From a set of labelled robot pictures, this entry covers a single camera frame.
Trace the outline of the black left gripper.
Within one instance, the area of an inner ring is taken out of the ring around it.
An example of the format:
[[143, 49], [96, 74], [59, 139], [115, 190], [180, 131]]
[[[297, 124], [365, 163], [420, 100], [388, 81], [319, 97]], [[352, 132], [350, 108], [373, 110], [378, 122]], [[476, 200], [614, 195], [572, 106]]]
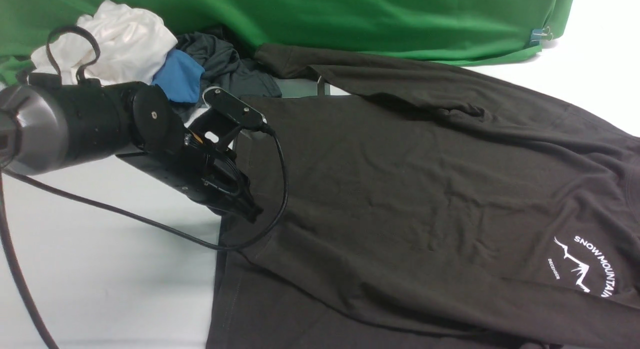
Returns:
[[188, 129], [176, 151], [138, 150], [116, 157], [222, 217], [253, 224], [264, 212], [250, 199], [249, 179], [233, 159]]

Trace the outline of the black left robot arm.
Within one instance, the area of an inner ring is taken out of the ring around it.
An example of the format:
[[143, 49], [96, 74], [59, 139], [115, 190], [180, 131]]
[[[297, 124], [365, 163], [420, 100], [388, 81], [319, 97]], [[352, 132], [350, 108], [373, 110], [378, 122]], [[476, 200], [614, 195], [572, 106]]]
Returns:
[[36, 176], [115, 156], [223, 216], [262, 213], [230, 144], [265, 117], [221, 87], [186, 125], [165, 92], [142, 82], [12, 85], [1, 91], [1, 167]]

